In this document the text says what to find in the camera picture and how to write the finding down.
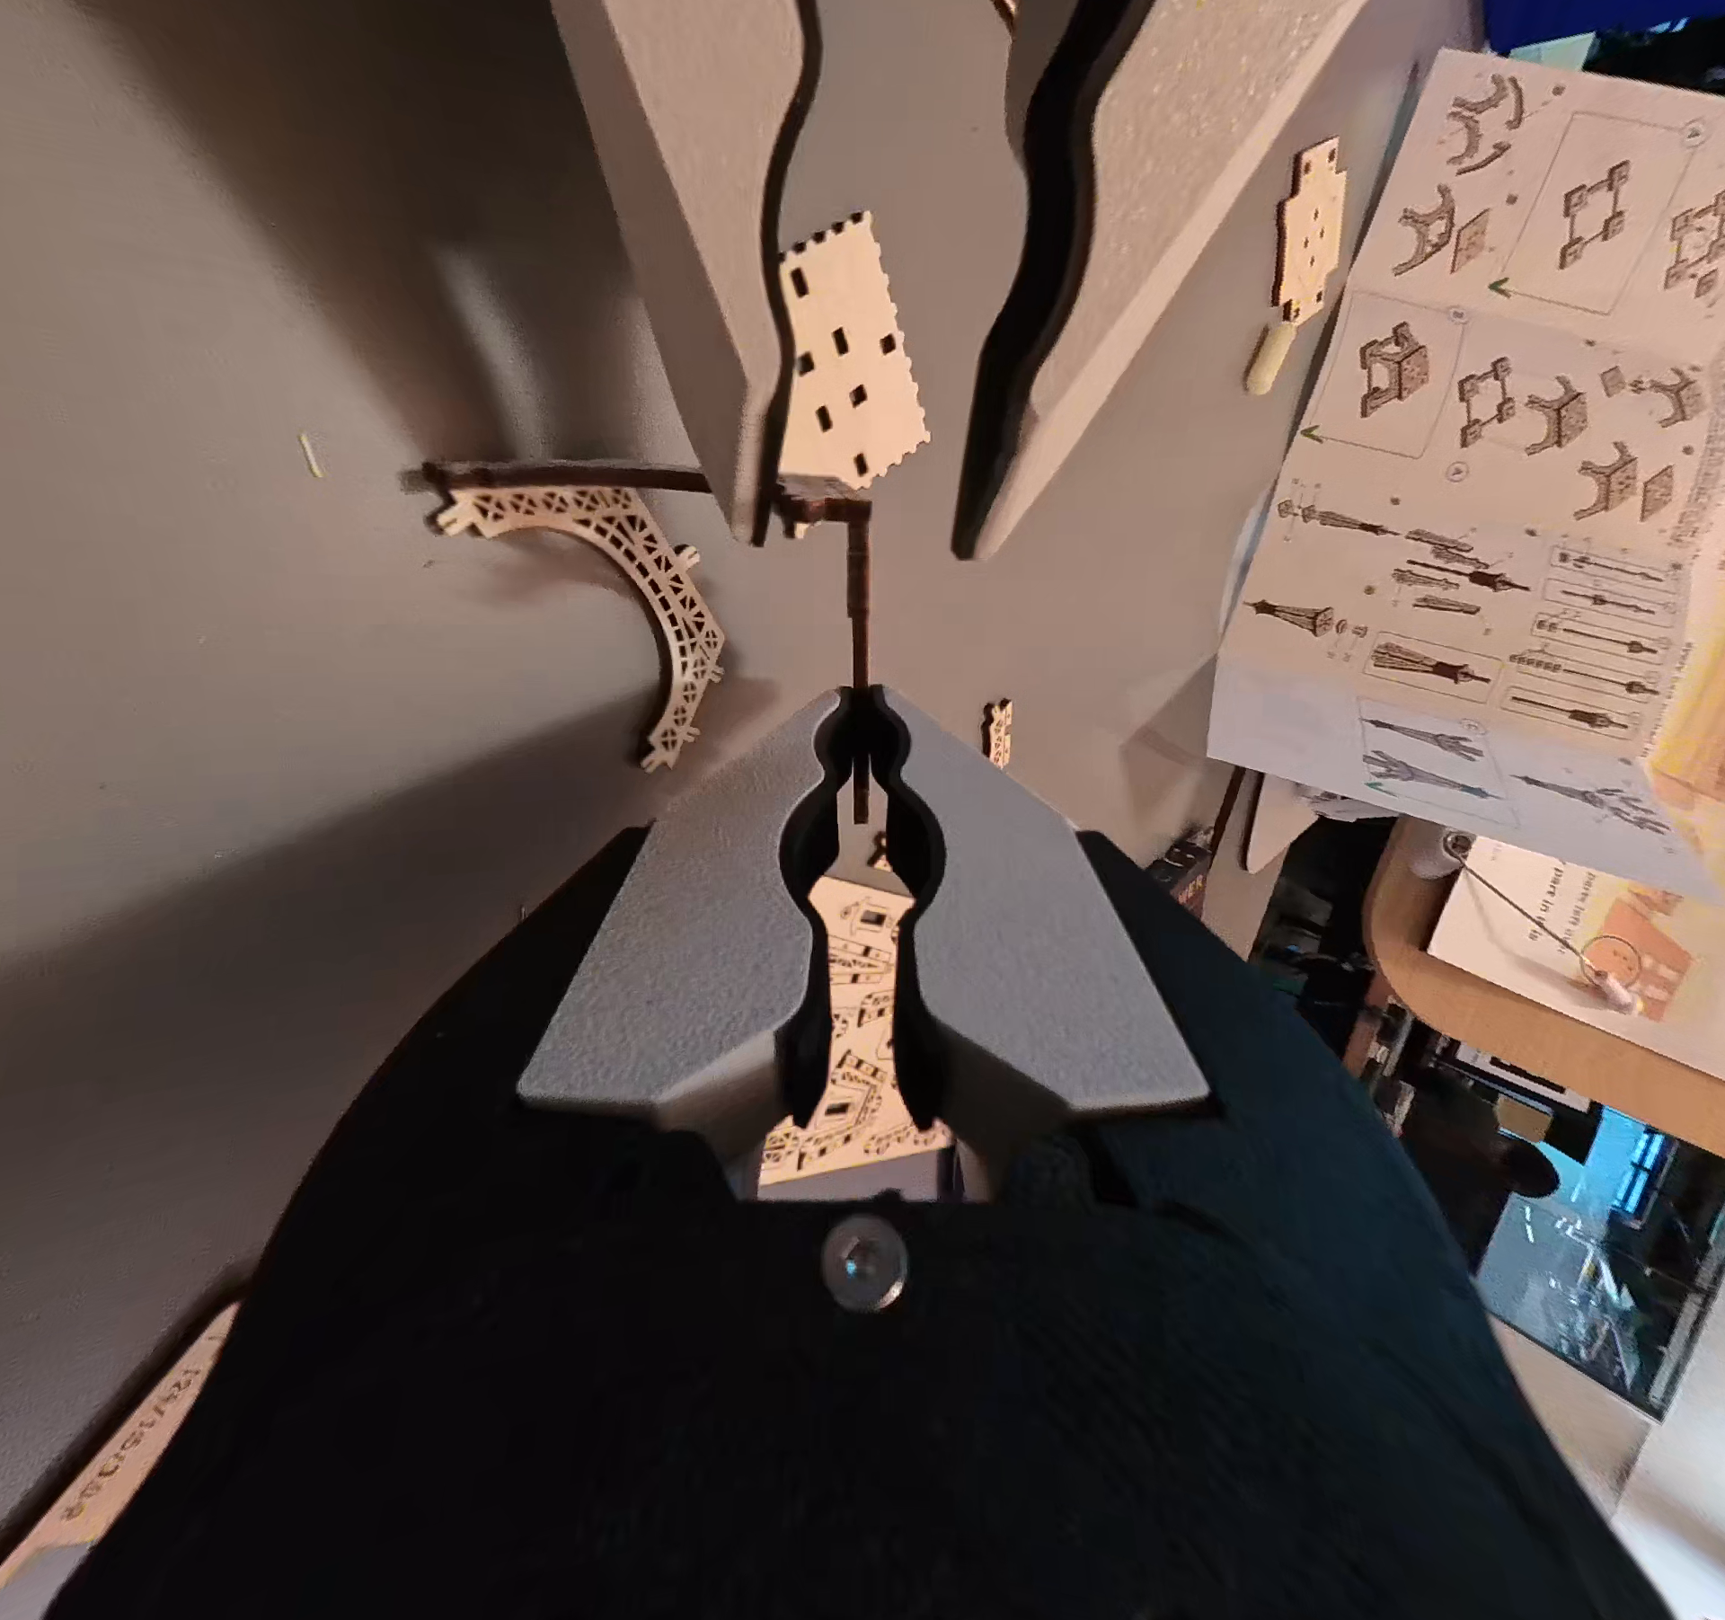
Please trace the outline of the colour instruction card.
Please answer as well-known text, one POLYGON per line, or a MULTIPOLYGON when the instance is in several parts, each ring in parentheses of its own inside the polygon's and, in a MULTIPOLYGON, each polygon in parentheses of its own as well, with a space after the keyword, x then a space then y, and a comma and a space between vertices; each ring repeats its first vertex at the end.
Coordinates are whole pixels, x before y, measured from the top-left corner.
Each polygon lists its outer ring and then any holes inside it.
POLYGON ((1709 1074, 1722 1063, 1722 906, 1474 843, 1431 955, 1709 1074))

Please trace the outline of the wooden parts sheet with lettering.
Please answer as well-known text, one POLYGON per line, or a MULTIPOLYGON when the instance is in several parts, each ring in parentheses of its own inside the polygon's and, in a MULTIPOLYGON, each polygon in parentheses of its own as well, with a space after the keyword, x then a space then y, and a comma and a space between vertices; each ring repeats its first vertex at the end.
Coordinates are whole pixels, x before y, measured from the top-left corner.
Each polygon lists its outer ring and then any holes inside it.
POLYGON ((135 1501, 223 1356, 242 1300, 225 1305, 75 1473, 3 1567, 3 1615, 45 1617, 60 1589, 135 1501))

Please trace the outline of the grey desk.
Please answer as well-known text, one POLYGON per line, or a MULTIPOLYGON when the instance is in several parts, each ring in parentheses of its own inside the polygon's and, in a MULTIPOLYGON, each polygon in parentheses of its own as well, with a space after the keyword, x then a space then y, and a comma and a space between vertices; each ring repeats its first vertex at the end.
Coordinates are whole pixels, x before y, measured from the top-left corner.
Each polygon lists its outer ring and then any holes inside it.
MULTIPOLYGON (((874 667, 1158 856, 1238 535, 1324 331, 1244 395, 1298 148, 1349 238, 1477 0, 1369 0, 1057 482, 947 551, 1014 212, 988 0, 820 0, 785 238, 874 216, 930 445, 876 488, 874 667)), ((613 833, 846 673, 845 535, 701 553, 725 680, 635 762, 648 619, 424 462, 693 464, 548 0, 4 0, 4 1548, 256 1266, 411 1024, 613 833), (298 436, 312 438, 314 481, 298 436)))

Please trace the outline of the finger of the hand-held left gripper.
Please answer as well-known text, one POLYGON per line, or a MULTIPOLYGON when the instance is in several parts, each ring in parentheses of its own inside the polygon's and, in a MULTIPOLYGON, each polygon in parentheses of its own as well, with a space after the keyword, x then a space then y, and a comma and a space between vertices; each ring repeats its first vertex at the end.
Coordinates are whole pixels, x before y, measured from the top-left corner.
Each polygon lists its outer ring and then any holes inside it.
POLYGON ((809 0, 550 0, 695 458, 762 544, 789 426, 779 208, 818 38, 809 0))
POLYGON ((968 402, 953 553, 999 553, 1076 456, 1367 0, 1020 0, 1018 186, 968 402))

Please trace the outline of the folded black-white instruction sheet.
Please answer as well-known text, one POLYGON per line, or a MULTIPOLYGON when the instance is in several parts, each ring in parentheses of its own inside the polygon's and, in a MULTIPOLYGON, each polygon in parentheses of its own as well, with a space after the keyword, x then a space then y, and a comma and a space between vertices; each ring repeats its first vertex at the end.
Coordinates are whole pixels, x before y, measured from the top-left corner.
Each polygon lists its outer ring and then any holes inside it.
POLYGON ((1683 897, 1722 98, 1438 53, 1220 647, 1209 753, 1683 897))

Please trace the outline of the square toothed wooden plate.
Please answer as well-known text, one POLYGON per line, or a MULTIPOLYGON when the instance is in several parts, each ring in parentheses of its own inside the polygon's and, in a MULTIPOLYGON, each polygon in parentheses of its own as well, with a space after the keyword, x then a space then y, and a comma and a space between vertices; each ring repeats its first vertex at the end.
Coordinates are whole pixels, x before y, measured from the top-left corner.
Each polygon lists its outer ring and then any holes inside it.
POLYGON ((869 490, 930 441, 873 216, 781 257, 792 339, 785 481, 869 490))

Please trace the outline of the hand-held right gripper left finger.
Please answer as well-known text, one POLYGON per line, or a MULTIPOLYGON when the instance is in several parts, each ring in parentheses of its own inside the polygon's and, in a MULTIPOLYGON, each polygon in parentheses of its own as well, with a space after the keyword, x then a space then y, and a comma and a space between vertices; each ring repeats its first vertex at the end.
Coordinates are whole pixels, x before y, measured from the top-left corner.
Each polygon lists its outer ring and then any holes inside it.
POLYGON ((518 1083, 527 1108, 693 1134, 721 1164, 820 1110, 831 964, 811 891, 839 854, 858 708, 818 697, 654 820, 518 1083))

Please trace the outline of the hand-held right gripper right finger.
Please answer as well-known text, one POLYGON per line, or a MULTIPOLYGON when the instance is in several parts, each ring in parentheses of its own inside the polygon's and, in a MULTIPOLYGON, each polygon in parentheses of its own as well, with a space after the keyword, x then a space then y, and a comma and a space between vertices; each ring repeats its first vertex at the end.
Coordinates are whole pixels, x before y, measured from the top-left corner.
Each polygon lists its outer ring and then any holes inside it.
POLYGON ((1026 1149, 1212 1096, 1080 831, 902 695, 871 693, 887 856, 914 899, 895 984, 901 1093, 979 1195, 1026 1149))

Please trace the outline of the large wooden parts sheet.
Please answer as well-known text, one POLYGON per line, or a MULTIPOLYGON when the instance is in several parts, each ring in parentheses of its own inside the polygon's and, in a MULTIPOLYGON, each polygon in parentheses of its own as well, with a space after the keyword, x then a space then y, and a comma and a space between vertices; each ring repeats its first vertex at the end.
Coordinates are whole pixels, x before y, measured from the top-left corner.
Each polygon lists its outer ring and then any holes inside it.
POLYGON ((811 900, 830 934, 830 1080, 805 1126, 764 1143, 761 1201, 936 1201, 955 1182, 955 1138, 923 1130, 895 1070, 899 928, 912 908, 887 856, 882 815, 843 833, 841 856, 811 900))

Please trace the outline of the plywood clipboard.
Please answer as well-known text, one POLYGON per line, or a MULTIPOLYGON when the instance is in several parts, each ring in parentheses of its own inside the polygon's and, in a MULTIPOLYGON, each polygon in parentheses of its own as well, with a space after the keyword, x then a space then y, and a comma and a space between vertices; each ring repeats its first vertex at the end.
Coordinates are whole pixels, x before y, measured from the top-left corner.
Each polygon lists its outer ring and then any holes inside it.
POLYGON ((1401 818, 1369 886, 1365 943, 1393 998, 1440 1035, 1722 1156, 1722 1082, 1429 955, 1449 880, 1414 865, 1436 850, 1436 826, 1401 818))

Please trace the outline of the small cross-shaped wooden plate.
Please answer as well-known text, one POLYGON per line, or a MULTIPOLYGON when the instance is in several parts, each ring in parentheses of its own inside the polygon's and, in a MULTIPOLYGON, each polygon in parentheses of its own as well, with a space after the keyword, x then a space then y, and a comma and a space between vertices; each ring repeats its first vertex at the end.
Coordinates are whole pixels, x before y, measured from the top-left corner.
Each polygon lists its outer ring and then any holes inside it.
POLYGON ((1296 154, 1291 193, 1280 204, 1280 257, 1274 303, 1289 328, 1322 313, 1341 266, 1349 173, 1339 137, 1296 154))

